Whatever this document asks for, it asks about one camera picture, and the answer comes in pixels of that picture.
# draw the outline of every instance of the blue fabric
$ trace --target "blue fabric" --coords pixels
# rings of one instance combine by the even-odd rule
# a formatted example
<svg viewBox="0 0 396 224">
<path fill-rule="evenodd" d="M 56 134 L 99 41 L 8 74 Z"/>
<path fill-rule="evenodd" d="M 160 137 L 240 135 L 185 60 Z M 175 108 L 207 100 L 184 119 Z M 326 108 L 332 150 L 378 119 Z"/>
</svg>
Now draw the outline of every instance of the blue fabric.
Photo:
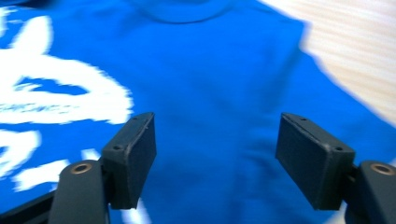
<svg viewBox="0 0 396 224">
<path fill-rule="evenodd" d="M 0 134 L 9 139 L 0 152 L 30 154 L 1 176 L 0 212 L 54 187 L 29 187 L 25 171 L 99 152 L 147 111 L 158 156 L 142 200 L 153 223 L 326 220 L 331 213 L 313 211 L 275 159 L 281 112 L 312 119 L 355 148 L 357 162 L 395 157 L 395 129 L 299 49 L 300 21 L 252 0 L 179 18 L 168 17 L 172 4 L 139 3 L 7 8 L 5 20 L 21 22 L 0 33 Z"/>
</svg>

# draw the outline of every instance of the clothing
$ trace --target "clothing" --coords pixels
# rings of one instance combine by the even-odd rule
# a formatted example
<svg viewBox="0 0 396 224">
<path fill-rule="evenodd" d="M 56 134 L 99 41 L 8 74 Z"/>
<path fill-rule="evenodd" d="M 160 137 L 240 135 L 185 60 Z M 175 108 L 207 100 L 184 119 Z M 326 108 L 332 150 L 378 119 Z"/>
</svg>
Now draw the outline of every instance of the clothing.
<svg viewBox="0 0 396 224">
<path fill-rule="evenodd" d="M 357 162 L 395 157 L 395 129 L 299 49 L 300 21 L 253 0 L 187 18 L 139 3 L 1 9 L 1 213 L 54 189 L 58 170 L 98 157 L 148 111 L 158 155 L 142 201 L 153 223 L 328 218 L 275 159 L 281 112 L 312 119 L 355 148 Z"/>
</svg>

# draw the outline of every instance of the blue t-shirt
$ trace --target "blue t-shirt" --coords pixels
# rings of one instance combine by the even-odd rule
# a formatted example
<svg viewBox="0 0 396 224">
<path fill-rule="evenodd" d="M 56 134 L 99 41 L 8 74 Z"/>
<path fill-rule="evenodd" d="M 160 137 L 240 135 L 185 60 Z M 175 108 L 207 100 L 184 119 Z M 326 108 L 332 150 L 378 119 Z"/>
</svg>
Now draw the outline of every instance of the blue t-shirt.
<svg viewBox="0 0 396 224">
<path fill-rule="evenodd" d="M 312 119 L 357 162 L 392 160 L 396 131 L 299 49 L 303 33 L 254 0 L 0 7 L 0 213 L 153 111 L 153 223 L 323 222 L 331 213 L 313 211 L 275 159 L 280 113 Z"/>
</svg>

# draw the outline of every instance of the t-shirt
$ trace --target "t-shirt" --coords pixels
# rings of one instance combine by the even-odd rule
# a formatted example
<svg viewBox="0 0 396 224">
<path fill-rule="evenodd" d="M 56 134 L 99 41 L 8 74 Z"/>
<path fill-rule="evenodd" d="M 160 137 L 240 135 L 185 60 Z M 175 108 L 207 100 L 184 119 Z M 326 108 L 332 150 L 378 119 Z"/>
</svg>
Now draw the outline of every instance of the t-shirt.
<svg viewBox="0 0 396 224">
<path fill-rule="evenodd" d="M 98 159 L 152 111 L 146 223 L 323 222 L 331 213 L 275 159 L 280 114 L 313 120 L 356 162 L 391 161 L 396 131 L 322 73 L 303 36 L 255 0 L 0 7 L 0 213 L 56 189 L 66 165 Z"/>
</svg>

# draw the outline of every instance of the wooden floor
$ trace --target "wooden floor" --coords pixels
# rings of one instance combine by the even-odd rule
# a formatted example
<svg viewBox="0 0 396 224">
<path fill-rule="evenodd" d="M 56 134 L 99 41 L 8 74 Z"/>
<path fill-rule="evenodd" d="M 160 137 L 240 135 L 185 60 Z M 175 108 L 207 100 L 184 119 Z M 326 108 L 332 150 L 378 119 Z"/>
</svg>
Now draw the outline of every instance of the wooden floor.
<svg viewBox="0 0 396 224">
<path fill-rule="evenodd" d="M 395 0 L 262 0 L 308 21 L 304 48 L 346 91 L 396 127 Z"/>
</svg>

